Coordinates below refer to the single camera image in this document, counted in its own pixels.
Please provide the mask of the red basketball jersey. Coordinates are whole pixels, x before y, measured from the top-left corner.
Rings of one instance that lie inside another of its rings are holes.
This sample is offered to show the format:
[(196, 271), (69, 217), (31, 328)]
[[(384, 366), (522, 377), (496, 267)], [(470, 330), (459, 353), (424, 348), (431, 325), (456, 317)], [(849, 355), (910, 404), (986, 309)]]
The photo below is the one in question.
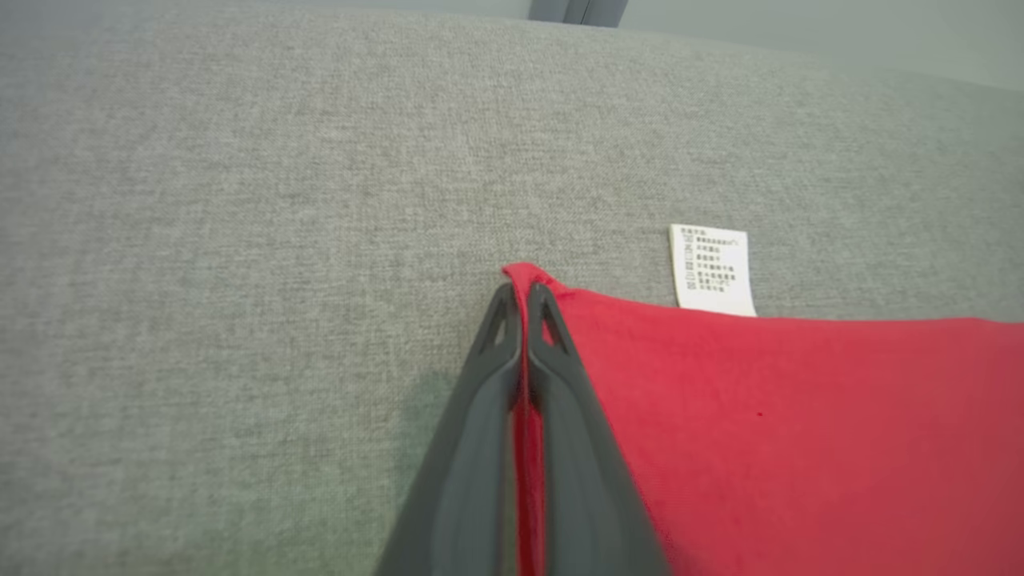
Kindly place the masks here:
[(1024, 323), (758, 318), (746, 233), (670, 227), (680, 303), (551, 289), (676, 574), (1024, 576)]

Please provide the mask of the grey fabric sofa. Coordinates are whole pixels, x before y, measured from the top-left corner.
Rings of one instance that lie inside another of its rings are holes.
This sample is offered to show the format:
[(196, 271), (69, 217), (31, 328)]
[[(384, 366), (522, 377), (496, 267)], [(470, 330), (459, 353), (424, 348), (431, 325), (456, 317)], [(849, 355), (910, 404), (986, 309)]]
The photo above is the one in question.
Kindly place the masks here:
[(0, 576), (370, 576), (501, 268), (1024, 320), (1024, 91), (635, 30), (0, 0)]

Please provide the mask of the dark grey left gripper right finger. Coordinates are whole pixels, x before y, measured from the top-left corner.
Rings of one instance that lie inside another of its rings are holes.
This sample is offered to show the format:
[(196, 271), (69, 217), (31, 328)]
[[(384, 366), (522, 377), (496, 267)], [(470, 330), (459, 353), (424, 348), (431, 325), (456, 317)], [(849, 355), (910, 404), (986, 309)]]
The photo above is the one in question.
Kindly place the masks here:
[(650, 515), (548, 285), (527, 299), (527, 371), (542, 417), (546, 576), (670, 576)]

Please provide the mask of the grey metal pillar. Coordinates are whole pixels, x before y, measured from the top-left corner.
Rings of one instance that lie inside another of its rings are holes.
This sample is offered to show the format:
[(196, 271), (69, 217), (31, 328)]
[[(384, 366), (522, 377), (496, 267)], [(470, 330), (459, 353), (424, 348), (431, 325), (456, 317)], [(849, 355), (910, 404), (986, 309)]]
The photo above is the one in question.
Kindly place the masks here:
[(618, 28), (628, 0), (531, 0), (528, 19)]

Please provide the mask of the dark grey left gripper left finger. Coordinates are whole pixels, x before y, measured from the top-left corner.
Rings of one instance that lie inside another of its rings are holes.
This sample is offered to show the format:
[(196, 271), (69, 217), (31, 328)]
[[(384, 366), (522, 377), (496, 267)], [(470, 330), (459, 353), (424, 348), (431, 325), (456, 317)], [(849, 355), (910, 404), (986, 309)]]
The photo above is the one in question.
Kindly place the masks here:
[(501, 576), (507, 423), (522, 372), (514, 288), (490, 298), (374, 576)]

